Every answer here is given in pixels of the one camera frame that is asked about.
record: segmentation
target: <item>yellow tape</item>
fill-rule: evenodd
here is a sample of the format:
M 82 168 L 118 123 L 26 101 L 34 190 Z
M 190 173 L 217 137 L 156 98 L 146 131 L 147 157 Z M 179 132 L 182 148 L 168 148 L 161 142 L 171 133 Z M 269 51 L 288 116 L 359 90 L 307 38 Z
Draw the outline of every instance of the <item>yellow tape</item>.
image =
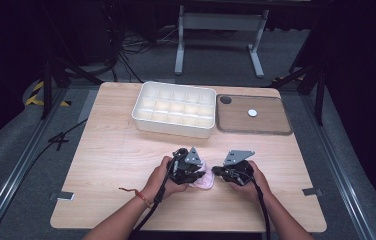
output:
M 28 100 L 26 100 L 26 105 L 39 105 L 44 106 L 44 101 L 36 100 L 36 96 L 38 95 L 41 88 L 44 86 L 44 81 L 39 80 L 39 82 L 34 87 L 32 93 L 30 94 Z M 72 105 L 72 101 L 63 101 L 61 102 L 60 106 L 62 107 L 70 107 Z

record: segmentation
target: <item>wooden table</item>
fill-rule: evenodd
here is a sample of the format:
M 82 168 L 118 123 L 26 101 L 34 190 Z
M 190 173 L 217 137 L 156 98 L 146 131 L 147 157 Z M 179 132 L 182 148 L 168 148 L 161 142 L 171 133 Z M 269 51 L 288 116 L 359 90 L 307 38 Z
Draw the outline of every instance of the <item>wooden table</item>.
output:
M 280 97 L 275 89 L 210 87 L 218 94 Z M 229 134 L 215 127 L 210 138 L 198 139 L 139 131 L 131 113 L 140 89 L 132 83 L 101 85 L 62 189 L 74 199 L 57 202 L 53 227 L 93 228 L 133 197 L 119 187 L 142 189 L 163 156 L 194 146 L 208 166 L 222 166 L 229 150 L 255 151 L 249 159 L 287 210 L 307 231 L 325 231 L 316 195 L 302 192 L 312 184 L 294 134 Z M 142 229 L 264 232 L 265 223 L 259 206 L 216 177 L 210 190 L 189 188 L 164 200 Z

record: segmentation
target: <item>black mechanical part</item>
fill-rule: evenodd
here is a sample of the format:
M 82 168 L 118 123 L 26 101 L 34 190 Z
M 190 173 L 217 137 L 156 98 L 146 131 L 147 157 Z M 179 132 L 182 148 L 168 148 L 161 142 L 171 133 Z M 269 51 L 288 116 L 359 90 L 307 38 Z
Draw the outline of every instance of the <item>black mechanical part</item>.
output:
M 217 176 L 222 176 L 226 182 L 233 182 L 240 186 L 244 186 L 253 178 L 254 170 L 246 160 L 234 165 L 227 165 L 223 167 L 215 166 L 212 172 Z
M 180 148 L 173 153 L 174 161 L 169 162 L 167 165 L 167 168 L 170 168 L 169 178 L 178 185 L 193 183 L 206 173 L 199 172 L 198 170 L 201 167 L 190 163 L 192 162 L 188 159 L 190 153 L 196 155 L 195 148 L 192 148 L 191 151 L 188 151 L 186 148 Z

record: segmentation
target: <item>metal bracket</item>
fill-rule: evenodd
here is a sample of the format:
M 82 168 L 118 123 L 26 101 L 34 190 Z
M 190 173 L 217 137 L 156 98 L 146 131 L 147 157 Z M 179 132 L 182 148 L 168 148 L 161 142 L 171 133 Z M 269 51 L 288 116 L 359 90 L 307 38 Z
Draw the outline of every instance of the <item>metal bracket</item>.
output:
M 255 154 L 254 151 L 231 150 L 226 156 L 223 166 L 235 165 Z
M 202 165 L 200 156 L 198 156 L 197 150 L 195 147 L 192 147 L 189 151 L 187 157 L 185 158 L 185 162 L 193 165 Z

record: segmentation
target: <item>pink cloth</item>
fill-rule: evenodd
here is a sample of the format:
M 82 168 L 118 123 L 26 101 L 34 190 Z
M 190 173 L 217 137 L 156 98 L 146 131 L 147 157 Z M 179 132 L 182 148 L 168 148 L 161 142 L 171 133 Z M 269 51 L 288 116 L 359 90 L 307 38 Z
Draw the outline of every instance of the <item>pink cloth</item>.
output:
M 201 159 L 201 163 L 203 165 L 198 171 L 204 172 L 205 170 L 206 173 L 201 178 L 197 179 L 195 182 L 190 183 L 189 186 L 202 188 L 202 189 L 210 189 L 213 186 L 214 173 L 212 172 L 212 169 L 207 166 L 206 161 Z

